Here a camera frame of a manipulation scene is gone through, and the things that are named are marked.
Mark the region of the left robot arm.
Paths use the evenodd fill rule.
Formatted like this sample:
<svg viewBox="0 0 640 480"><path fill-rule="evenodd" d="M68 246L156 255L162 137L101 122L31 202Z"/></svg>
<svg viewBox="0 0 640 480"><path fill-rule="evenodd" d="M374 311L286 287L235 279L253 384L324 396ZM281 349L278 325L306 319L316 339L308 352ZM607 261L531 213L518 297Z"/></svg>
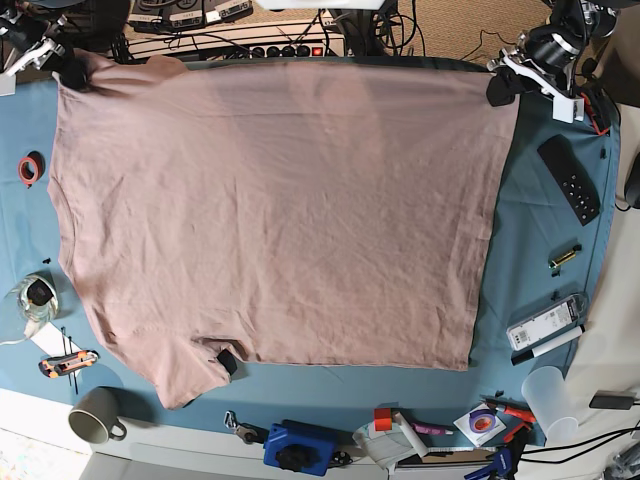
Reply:
<svg viewBox="0 0 640 480"><path fill-rule="evenodd" d="M595 80L576 83L576 69L592 38L610 36L617 16L635 1L549 1L545 23L522 32L516 42L487 63L493 74L486 98L505 106L515 97L539 92L552 102L552 118L564 123L588 116L600 135L610 128L598 105L602 96Z"/></svg>

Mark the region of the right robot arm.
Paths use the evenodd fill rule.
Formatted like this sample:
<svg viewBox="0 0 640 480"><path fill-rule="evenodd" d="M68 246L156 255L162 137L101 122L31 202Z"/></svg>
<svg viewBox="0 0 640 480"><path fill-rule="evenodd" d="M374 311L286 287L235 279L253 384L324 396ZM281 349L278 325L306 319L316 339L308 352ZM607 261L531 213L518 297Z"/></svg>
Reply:
<svg viewBox="0 0 640 480"><path fill-rule="evenodd" d="M16 75L28 67L53 72L67 88L82 91L88 86L86 64L76 57L65 32L66 17L36 18L22 7L23 1L1 2L1 45L12 47L7 60L1 55L1 95L16 91Z"/></svg>

